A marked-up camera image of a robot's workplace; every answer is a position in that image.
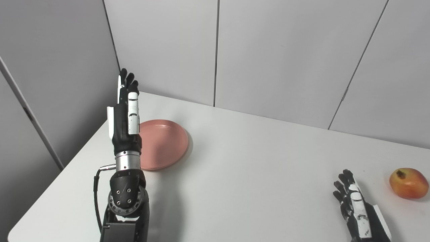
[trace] red fruit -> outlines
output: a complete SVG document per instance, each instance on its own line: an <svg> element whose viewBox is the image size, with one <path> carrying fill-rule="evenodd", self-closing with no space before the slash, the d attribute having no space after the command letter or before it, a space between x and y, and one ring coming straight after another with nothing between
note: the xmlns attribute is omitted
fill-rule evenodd
<svg viewBox="0 0 430 242"><path fill-rule="evenodd" d="M429 190L429 183L416 169L399 168L390 176L390 185L394 193L406 199L420 199Z"/></svg>

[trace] panel seam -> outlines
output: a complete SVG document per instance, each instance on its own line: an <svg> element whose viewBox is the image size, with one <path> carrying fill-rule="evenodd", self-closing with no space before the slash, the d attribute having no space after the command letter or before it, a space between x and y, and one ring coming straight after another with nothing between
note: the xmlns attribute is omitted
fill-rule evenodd
<svg viewBox="0 0 430 242"><path fill-rule="evenodd" d="M348 90L349 90L349 87L350 87L350 85L351 85L352 79L354 79L355 73L357 72L357 69L358 69L358 67L360 66L360 63L361 63L361 61L362 61L362 59L363 59L364 53L365 53L365 52L366 52L366 50L367 50L367 47L369 47L370 41L372 40L372 37L373 37L373 34L375 33L375 30L376 30L376 28L377 28L377 26L378 26L378 24L379 24L379 22L380 22L380 20L381 20L381 18L382 18L382 15L383 15L383 14L384 14L384 12L385 12L385 9L386 9L386 7L387 7L387 5L388 5L388 2L389 2L389 1L390 1L390 0L387 0L387 1L386 1L385 5L384 5L384 8L382 9L381 14L379 15L379 18L378 18L378 20L376 21L375 27L373 28L373 31L372 31L372 33L370 34L370 38L369 38L369 40L367 41L366 47L364 47L363 53L361 54L360 59L358 60L357 66L355 67L354 72L352 73L351 79L350 79L350 81L348 82L347 88L345 89L345 92L344 92L344 94L343 94L343 96L342 96L342 98L341 98L341 101L339 102L338 107L336 108L335 114L333 115L333 118L332 118L332 120L331 120L331 122L330 122L330 124L329 124L328 129L330 129L330 128L332 127L333 121L335 120L335 117L336 117L336 115L338 114L339 108L341 107L341 104L342 104L342 102L343 102L343 101L344 101L344 99L345 99L345 96L346 96L346 94L347 94L347 92L348 92Z"/></svg>
<svg viewBox="0 0 430 242"><path fill-rule="evenodd" d="M109 33L111 35L112 46L114 47L115 58L117 59L118 71L121 71L120 61L118 59L118 54L117 54L117 48L115 47L114 35L112 34L111 23L109 22L108 10L106 9L106 3L104 2L104 0L102 0L102 2L103 2L104 13L106 14L107 26L109 27Z"/></svg>
<svg viewBox="0 0 430 242"><path fill-rule="evenodd" d="M214 100L213 106L215 107L216 100L216 78L217 78L217 70L218 70L218 36L219 36L219 3L217 3L217 15L216 15L216 37L215 37L215 75L214 75Z"/></svg>
<svg viewBox="0 0 430 242"><path fill-rule="evenodd" d="M33 124L40 139L44 143L45 147L48 149L49 154L54 159L54 162L56 163L60 171L64 170L63 163L61 162L59 156L57 155L51 143L49 142L45 132L42 130L42 127L40 126L39 121L37 121L36 116L34 115L33 111L28 105L28 102L25 100L24 95L22 94L17 83L13 79L12 74L10 73L9 69L7 68L1 56L0 56L0 72L3 74L4 78L6 79L6 82L9 84L10 88L12 89L12 92L14 93L15 97L18 99L19 104L21 105L24 112L28 116L30 122Z"/></svg>

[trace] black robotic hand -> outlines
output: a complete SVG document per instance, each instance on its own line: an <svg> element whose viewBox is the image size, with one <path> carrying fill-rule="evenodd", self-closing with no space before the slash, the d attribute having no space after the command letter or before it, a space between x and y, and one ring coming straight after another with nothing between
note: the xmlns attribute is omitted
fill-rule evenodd
<svg viewBox="0 0 430 242"><path fill-rule="evenodd" d="M377 205L370 205L354 180L351 171L344 170L335 181L338 189L333 195L341 204L341 213L347 222L351 242L390 242L391 234Z"/></svg>

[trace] pink plate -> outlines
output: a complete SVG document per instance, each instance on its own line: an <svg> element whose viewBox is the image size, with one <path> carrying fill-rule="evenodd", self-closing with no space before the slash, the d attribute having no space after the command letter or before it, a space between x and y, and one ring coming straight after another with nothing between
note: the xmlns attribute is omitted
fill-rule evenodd
<svg viewBox="0 0 430 242"><path fill-rule="evenodd" d="M185 154L187 132L179 124L165 119L154 119L140 124L142 137L142 170L153 171L168 167Z"/></svg>

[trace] black base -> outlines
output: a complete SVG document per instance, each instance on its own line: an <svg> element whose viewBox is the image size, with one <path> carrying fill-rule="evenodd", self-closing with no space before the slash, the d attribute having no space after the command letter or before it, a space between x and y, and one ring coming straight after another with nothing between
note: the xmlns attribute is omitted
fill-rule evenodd
<svg viewBox="0 0 430 242"><path fill-rule="evenodd" d="M136 221L119 221L106 207L100 242L147 242L149 226L149 199L145 189L145 202L141 205Z"/></svg>

